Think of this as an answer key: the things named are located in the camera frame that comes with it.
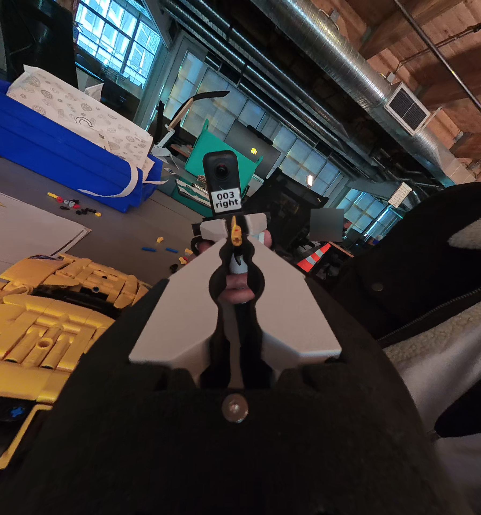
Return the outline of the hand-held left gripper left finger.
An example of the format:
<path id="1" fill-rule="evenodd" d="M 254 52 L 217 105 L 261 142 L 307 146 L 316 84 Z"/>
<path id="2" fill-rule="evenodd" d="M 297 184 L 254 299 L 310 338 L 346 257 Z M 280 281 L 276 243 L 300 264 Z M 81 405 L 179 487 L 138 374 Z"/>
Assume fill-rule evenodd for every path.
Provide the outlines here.
<path id="1" fill-rule="evenodd" d="M 229 384 L 230 342 L 219 301 L 229 269 L 230 243 L 224 237 L 173 275 L 129 361 L 184 369 L 197 384 Z"/>

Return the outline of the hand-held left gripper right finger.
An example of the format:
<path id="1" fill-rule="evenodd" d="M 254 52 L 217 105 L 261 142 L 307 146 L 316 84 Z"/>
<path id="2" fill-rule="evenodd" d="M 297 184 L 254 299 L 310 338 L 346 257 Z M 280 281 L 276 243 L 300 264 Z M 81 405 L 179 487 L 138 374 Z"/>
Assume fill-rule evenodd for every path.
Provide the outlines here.
<path id="1" fill-rule="evenodd" d="M 244 341 L 244 383 L 272 384 L 286 369 L 324 364 L 341 345 L 305 276 L 254 236 L 245 244 L 255 293 Z"/>

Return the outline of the yellow toy brick car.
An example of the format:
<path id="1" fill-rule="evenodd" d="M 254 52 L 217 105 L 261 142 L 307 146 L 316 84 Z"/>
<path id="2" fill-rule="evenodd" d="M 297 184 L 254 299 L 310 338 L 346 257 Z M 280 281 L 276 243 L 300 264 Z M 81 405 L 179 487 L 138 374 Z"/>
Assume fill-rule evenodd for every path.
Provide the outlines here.
<path id="1" fill-rule="evenodd" d="M 151 286 L 69 254 L 0 274 L 0 471 L 34 437 L 81 357 Z"/>

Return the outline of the teal bag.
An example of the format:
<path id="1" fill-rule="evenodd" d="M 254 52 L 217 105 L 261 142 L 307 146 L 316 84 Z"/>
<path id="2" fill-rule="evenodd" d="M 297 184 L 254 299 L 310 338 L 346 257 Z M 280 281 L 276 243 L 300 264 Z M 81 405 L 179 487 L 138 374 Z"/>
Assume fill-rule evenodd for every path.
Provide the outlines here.
<path id="1" fill-rule="evenodd" d="M 209 125 L 210 121 L 206 119 L 201 133 L 194 143 L 193 150 L 185 163 L 185 170 L 195 177 L 203 176 L 203 158 L 205 154 L 217 151 L 232 151 L 237 157 L 241 194 L 244 196 L 249 182 L 255 174 L 256 168 L 263 161 L 263 157 L 260 156 L 256 161 L 251 161 L 209 132 Z"/>

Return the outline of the black mesh chair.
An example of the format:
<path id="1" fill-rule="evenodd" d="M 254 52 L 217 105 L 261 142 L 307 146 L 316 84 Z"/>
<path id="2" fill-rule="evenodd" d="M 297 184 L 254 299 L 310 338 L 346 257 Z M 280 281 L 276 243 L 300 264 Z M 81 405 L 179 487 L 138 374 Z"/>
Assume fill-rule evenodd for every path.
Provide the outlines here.
<path id="1" fill-rule="evenodd" d="M 308 234 L 311 210 L 325 207 L 329 198 L 288 177 L 279 168 L 264 185 L 269 187 L 268 231 L 272 241 L 283 250 L 293 251 Z"/>

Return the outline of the orange traffic cone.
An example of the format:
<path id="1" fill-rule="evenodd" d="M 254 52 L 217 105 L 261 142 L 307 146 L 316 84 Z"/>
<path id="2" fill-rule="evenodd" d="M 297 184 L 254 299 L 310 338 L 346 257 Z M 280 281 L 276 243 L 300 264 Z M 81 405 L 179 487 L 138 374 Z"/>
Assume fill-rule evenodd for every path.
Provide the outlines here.
<path id="1" fill-rule="evenodd" d="M 315 246 L 314 248 L 307 251 L 307 256 L 301 259 L 296 264 L 296 266 L 300 268 L 304 273 L 308 274 L 330 248 L 330 242 L 327 242 L 324 245 Z"/>

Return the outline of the ribbed metal pipes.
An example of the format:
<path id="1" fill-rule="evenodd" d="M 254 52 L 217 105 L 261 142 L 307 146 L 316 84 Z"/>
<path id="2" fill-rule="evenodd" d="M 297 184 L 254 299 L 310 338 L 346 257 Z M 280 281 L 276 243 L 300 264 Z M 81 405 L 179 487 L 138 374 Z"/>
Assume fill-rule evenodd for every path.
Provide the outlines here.
<path id="1" fill-rule="evenodd" d="M 242 78 L 259 87 L 285 107 L 294 117 L 303 122 L 321 140 L 328 144 L 366 179 L 379 179 L 379 170 L 372 158 L 359 145 L 353 143 L 345 126 L 331 108 L 311 96 L 304 87 L 291 78 L 283 69 L 252 43 L 232 43 L 207 23 L 200 12 L 195 13 L 186 3 L 161 1 L 177 22 L 210 50 L 224 58 Z"/>

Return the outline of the person's fleece-lined jacket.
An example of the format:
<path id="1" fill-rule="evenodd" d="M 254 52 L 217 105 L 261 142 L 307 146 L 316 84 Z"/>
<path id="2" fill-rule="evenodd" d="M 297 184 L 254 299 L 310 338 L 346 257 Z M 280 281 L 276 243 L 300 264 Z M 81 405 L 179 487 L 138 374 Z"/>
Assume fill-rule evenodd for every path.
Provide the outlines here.
<path id="1" fill-rule="evenodd" d="M 481 514 L 481 182 L 427 198 L 329 287 L 378 342 Z"/>

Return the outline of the scattered coloured brick pieces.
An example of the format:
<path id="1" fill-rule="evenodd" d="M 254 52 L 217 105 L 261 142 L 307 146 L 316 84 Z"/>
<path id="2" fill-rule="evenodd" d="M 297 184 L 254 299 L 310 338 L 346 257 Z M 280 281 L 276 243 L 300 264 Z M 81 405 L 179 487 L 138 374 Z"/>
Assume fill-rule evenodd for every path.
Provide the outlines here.
<path id="1" fill-rule="evenodd" d="M 78 199 L 64 199 L 54 193 L 48 192 L 47 196 L 54 199 L 60 206 L 60 209 L 65 211 L 73 210 L 77 215 L 94 215 L 95 217 L 101 217 L 102 213 L 92 208 L 82 207 Z"/>

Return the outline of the patterned paper bag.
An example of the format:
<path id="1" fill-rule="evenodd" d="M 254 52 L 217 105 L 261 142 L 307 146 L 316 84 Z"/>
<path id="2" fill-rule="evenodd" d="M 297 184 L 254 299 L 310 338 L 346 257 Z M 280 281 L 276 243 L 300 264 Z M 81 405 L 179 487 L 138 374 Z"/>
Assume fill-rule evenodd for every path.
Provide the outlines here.
<path id="1" fill-rule="evenodd" d="M 11 83 L 7 97 L 76 133 L 83 139 L 128 163 L 129 178 L 115 195 L 102 195 L 89 190 L 81 193 L 98 198 L 123 198 L 141 184 L 163 185 L 167 181 L 148 179 L 158 158 L 149 158 L 153 137 L 134 122 L 103 105 L 89 94 L 81 92 L 47 71 L 24 66 L 24 72 Z"/>

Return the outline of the open instruction booklet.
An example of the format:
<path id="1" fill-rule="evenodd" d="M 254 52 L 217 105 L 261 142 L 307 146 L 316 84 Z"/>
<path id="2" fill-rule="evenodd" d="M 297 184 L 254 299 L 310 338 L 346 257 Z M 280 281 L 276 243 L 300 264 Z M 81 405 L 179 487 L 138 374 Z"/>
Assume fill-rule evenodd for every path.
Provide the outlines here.
<path id="1" fill-rule="evenodd" d="M 0 193 L 0 274 L 31 256 L 56 258 L 91 229 Z"/>

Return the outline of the blue plastic bin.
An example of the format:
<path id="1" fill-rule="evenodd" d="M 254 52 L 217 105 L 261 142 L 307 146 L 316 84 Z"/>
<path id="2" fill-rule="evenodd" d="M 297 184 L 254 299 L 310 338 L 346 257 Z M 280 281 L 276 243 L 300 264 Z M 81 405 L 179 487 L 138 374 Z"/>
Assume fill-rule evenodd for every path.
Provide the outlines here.
<path id="1" fill-rule="evenodd" d="M 140 168 L 82 138 L 6 95 L 0 80 L 0 156 L 122 213 L 139 207 L 158 188 L 162 161 L 152 155 L 143 182 Z"/>

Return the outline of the black monitor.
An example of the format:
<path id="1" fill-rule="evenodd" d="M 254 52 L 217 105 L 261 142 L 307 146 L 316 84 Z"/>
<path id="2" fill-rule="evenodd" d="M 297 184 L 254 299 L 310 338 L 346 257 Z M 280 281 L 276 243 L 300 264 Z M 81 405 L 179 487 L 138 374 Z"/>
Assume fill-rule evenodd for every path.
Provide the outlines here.
<path id="1" fill-rule="evenodd" d="M 28 65 L 78 87 L 69 10 L 56 1 L 1 1 L 0 25 L 7 81 Z"/>

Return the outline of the grey wall screen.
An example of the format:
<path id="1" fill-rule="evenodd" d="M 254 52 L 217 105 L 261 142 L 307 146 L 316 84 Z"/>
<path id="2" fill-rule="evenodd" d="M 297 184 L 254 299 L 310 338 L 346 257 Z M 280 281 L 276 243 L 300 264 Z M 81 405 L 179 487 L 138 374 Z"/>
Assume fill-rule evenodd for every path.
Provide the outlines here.
<path id="1" fill-rule="evenodd" d="M 260 179 L 265 179 L 269 175 L 281 156 L 281 151 L 272 144 L 271 140 L 252 126 L 245 126 L 237 119 L 234 120 L 224 143 L 254 163 L 261 160 L 255 170 L 256 176 Z"/>

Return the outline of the silver ventilation duct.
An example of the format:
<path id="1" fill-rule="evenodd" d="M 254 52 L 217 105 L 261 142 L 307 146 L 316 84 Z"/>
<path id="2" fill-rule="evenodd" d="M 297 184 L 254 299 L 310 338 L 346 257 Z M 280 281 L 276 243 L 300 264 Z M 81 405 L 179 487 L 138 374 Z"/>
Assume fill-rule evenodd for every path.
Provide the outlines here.
<path id="1" fill-rule="evenodd" d="M 422 128 L 411 135 L 385 109 L 393 93 L 391 84 L 312 1 L 252 3 L 440 183 L 451 186 L 476 181 L 431 130 Z"/>

